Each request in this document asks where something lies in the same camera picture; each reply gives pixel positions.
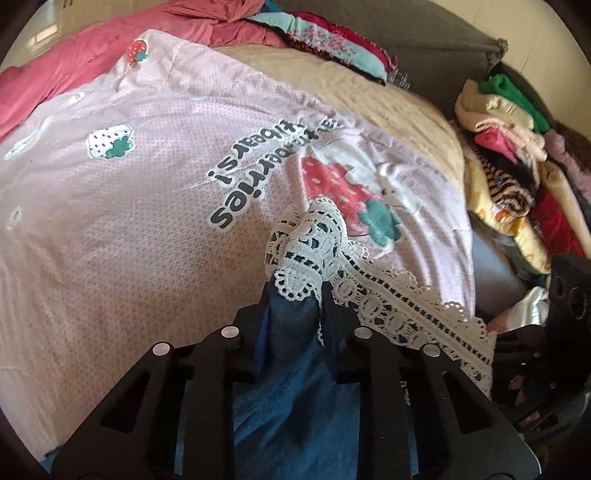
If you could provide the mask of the pink red blanket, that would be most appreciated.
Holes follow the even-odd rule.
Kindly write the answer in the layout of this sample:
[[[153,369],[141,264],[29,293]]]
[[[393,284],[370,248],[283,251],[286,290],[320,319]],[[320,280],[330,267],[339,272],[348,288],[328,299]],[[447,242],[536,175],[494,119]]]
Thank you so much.
[[[260,1],[168,1],[142,12],[79,30],[51,49],[1,73],[1,137],[35,108],[107,73],[143,32],[153,29],[209,47],[286,43],[269,28],[250,22]]]

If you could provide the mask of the pile of colourful clothes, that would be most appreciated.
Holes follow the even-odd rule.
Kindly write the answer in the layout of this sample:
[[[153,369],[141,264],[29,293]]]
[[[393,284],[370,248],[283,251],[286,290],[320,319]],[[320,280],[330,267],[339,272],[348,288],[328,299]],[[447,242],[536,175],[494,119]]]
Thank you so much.
[[[454,111],[480,308],[539,304],[554,256],[590,256],[590,144],[506,74],[467,79]]]

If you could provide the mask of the pink strawberry bear quilt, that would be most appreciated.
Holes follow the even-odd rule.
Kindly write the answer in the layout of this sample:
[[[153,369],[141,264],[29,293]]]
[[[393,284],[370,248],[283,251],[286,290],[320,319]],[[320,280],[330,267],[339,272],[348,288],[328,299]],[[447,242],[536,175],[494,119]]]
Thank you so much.
[[[1,145],[1,408],[35,459],[63,444],[188,292],[181,246],[266,199],[326,196],[370,232],[461,191],[413,147],[216,49],[157,30]]]

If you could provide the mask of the cream bed sheet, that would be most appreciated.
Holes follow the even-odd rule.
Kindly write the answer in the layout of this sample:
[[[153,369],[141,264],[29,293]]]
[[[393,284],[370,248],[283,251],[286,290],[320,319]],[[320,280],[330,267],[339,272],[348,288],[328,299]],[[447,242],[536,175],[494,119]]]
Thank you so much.
[[[290,48],[240,45],[216,51],[380,127],[418,150],[461,191],[465,189],[465,159],[457,134],[444,114],[422,97]]]

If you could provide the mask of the grey upholstered headboard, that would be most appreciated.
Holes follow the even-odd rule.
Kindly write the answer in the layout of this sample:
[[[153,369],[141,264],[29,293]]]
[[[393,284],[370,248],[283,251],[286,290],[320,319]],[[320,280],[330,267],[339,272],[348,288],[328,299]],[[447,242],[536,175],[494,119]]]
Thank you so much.
[[[549,108],[505,59],[509,41],[475,28],[433,1],[280,1],[289,13],[311,13],[359,33],[399,60],[410,90],[448,119],[465,81],[505,74],[551,125]]]

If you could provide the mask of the blue denim pants lace hem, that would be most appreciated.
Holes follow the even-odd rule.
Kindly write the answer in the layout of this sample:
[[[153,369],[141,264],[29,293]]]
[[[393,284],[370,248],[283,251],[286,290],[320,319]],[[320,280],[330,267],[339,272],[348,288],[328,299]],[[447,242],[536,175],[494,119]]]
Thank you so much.
[[[198,220],[181,246],[188,283],[172,338],[191,343],[270,290],[270,371],[238,389],[235,452],[242,479],[351,479],[359,389],[332,381],[315,314],[322,283],[337,303],[400,346],[440,346],[483,392],[495,338],[475,316],[472,230],[460,200],[406,213],[370,202],[370,232],[342,207],[266,199],[229,230]]]

